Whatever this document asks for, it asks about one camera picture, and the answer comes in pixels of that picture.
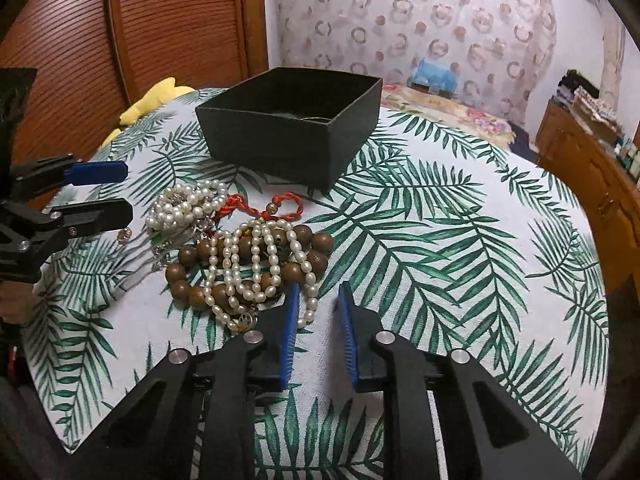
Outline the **person left hand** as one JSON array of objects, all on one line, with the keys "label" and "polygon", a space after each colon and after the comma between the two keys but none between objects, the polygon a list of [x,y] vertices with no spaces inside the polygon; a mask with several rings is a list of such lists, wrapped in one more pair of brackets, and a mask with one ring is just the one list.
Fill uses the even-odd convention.
[{"label": "person left hand", "polygon": [[34,316],[38,298],[34,285],[2,281],[0,284],[0,316],[2,321],[23,325]]}]

